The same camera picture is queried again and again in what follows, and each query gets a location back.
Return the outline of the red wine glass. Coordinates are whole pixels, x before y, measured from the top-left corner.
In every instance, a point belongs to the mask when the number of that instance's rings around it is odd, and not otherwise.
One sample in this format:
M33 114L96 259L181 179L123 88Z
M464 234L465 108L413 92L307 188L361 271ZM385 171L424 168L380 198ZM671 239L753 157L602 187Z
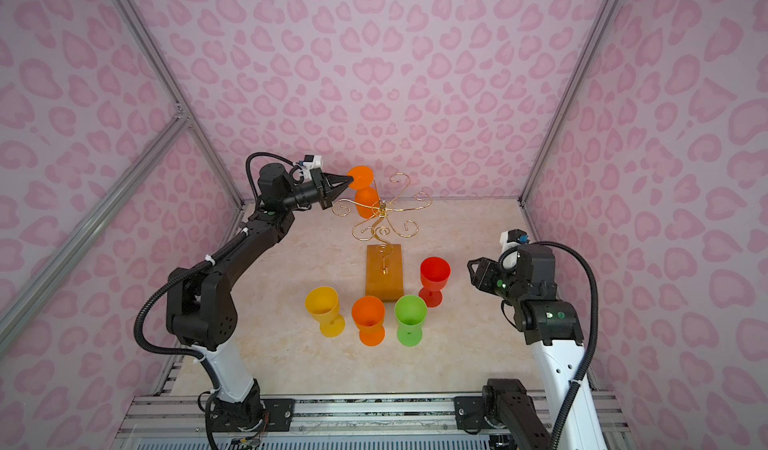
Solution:
M450 275L450 264L443 258L431 256L422 261L420 265L422 288L419 291L419 297L424 300L428 308L437 307L442 303L442 290L447 285Z

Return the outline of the green wine glass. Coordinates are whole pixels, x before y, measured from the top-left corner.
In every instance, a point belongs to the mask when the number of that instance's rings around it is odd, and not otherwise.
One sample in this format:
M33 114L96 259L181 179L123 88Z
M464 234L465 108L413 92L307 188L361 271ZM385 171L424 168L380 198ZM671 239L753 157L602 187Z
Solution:
M404 295L395 307L398 341L406 347L418 345L423 337L422 327L428 315L425 301L418 295Z

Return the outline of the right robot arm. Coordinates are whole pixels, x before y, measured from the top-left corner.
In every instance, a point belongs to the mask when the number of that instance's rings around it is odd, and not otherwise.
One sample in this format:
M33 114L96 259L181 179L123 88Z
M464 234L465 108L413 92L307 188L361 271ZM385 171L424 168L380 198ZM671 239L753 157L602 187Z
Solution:
M575 307L558 296L556 250L570 254L586 273L589 330L583 330ZM544 425L521 381L490 379L482 389L480 411L458 417L458 427L466 432L478 432L484 425L503 429L512 449L605 448L587 377L597 349L599 299L586 259L562 243L538 241L510 247L495 260L471 260L467 267L475 288L513 308L511 323L533 352L553 423Z

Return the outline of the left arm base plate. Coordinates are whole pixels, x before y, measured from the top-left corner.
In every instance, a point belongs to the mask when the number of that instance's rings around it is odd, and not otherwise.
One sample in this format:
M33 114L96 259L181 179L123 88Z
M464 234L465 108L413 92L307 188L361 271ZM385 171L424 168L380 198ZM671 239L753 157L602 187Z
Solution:
M213 432L287 432L293 419L295 400L250 398L225 402L214 398L209 411Z

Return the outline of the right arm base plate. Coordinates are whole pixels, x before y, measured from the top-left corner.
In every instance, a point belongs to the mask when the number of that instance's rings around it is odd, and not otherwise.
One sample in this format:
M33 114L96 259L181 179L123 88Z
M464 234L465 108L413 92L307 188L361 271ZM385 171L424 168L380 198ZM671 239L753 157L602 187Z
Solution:
M453 398L453 405L456 427L468 434L477 435L498 424L482 396L457 396Z

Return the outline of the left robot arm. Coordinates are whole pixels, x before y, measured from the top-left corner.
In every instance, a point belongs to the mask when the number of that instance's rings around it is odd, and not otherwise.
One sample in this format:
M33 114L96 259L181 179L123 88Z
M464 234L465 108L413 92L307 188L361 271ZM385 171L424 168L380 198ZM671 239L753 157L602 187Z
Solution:
M264 418L257 380L246 369L233 340L238 313L232 290L244 272L288 234L298 211L313 204L330 208L354 182L326 173L316 155L292 162L272 155L246 176L254 212L224 248L208 255L199 270L178 268L169 277L166 327L208 374L213 390L209 414L251 428Z

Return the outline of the orange wine glass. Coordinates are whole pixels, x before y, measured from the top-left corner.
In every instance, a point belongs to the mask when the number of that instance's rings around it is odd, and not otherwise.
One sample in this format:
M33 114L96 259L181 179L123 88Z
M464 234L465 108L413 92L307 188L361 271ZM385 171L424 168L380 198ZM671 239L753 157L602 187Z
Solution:
M358 299L352 307L351 315L364 345L374 347L384 340L386 307L378 297L364 296Z
M354 202L360 217L369 219L379 205L379 194L374 185L374 172L365 165L355 166L348 171L353 178L349 188L355 192Z

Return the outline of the yellow wine glass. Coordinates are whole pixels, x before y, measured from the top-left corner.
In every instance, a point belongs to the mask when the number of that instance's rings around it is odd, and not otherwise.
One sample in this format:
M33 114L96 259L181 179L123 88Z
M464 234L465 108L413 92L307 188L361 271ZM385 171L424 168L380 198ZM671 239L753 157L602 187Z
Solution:
M340 313L340 300L334 288L322 286L310 291L305 299L305 308L326 338L335 338L343 333L345 320Z

